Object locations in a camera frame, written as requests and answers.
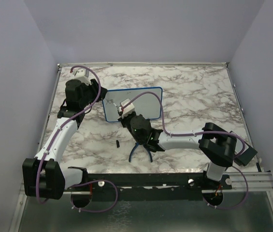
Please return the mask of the blue framed whiteboard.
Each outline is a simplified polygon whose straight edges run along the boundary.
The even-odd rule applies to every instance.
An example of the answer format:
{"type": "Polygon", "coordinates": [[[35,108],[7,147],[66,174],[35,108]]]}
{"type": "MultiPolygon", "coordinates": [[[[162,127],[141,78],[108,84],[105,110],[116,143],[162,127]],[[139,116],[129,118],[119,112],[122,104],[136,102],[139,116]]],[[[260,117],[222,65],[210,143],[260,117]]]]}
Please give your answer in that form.
{"type": "MultiPolygon", "coordinates": [[[[105,120],[109,123],[117,122],[119,117],[116,107],[117,105],[126,99],[132,100],[143,92],[153,92],[162,99],[163,89],[162,87],[141,87],[141,88],[124,88],[124,89],[110,89],[106,93],[104,100],[102,101],[105,120]]],[[[144,94],[133,102],[135,111],[137,114],[143,115],[146,119],[159,119],[161,117],[160,104],[156,97],[152,94],[144,94]]]]}

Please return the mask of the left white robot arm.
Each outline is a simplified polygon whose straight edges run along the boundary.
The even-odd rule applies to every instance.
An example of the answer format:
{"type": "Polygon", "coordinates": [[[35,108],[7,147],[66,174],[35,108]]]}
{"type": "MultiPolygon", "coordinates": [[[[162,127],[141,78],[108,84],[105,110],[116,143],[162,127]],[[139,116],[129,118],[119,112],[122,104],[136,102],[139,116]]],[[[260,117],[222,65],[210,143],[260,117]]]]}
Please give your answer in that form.
{"type": "Polygon", "coordinates": [[[66,147],[80,127],[86,111],[94,103],[105,98],[107,89],[95,79],[82,82],[72,79],[66,82],[65,100],[57,114],[53,132],[41,150],[22,164],[24,190],[30,197],[58,200],[69,187],[85,190],[88,178],[84,168],[60,168],[60,162],[66,147]]]}

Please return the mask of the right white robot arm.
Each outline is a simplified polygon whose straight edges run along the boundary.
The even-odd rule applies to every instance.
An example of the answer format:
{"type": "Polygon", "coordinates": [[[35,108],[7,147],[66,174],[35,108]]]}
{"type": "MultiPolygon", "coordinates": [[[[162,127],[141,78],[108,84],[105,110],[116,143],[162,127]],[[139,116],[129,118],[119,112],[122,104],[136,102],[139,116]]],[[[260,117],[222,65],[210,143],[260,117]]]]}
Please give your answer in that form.
{"type": "Polygon", "coordinates": [[[130,132],[137,144],[148,151],[164,152],[172,149],[196,149],[210,160],[204,185],[215,189],[220,185],[223,173],[236,163],[246,166],[257,151],[234,132],[226,132],[214,123],[206,123],[200,132],[171,134],[155,129],[142,115],[131,113],[119,116],[118,121],[130,132]]]}

